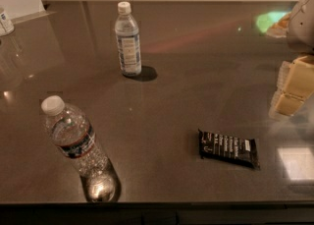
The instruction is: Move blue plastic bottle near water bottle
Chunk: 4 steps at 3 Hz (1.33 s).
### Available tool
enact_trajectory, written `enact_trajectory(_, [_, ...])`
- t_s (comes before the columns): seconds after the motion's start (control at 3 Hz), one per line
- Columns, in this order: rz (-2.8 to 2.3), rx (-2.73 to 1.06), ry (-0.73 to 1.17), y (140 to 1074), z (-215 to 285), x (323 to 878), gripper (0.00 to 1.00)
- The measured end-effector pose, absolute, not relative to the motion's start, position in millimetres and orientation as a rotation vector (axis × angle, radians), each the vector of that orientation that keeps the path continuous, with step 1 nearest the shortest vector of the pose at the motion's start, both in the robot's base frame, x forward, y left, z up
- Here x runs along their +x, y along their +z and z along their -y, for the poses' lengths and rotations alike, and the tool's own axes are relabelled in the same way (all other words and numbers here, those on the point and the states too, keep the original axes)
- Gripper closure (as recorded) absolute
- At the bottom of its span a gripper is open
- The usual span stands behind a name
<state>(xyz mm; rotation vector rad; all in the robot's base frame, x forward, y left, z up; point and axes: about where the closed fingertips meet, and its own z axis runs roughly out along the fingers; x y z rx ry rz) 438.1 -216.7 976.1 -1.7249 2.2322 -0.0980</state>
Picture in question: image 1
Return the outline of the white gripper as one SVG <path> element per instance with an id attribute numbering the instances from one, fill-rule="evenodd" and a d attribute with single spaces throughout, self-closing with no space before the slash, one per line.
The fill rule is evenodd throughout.
<path id="1" fill-rule="evenodd" d="M 314 53 L 314 0 L 299 0 L 291 10 L 288 46 L 295 52 Z M 293 116 L 314 93 L 314 56 L 303 55 L 284 61 L 279 69 L 277 90 L 269 116 L 283 121 Z"/>

